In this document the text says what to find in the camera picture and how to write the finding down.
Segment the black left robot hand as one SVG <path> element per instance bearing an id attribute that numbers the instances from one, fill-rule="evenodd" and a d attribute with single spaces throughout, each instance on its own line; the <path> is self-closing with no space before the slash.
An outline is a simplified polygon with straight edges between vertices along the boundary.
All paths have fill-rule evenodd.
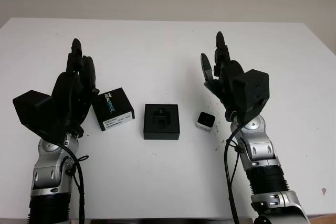
<path id="1" fill-rule="evenodd" d="M 83 137 L 81 124 L 98 94 L 93 59 L 82 54 L 81 43 L 75 38 L 68 54 L 66 71 L 58 76 L 51 95 L 67 132 Z"/>

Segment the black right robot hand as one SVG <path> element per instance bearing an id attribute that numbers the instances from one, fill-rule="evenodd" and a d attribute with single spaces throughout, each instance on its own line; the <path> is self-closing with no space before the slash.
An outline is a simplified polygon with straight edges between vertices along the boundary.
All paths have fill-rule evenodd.
<path id="1" fill-rule="evenodd" d="M 233 93 L 233 79 L 244 73 L 241 65 L 232 60 L 221 31 L 216 35 L 215 65 L 212 67 L 207 55 L 201 54 L 202 72 L 205 78 L 204 86 L 219 98 L 225 107 L 225 119 L 232 122 L 237 115 Z"/>

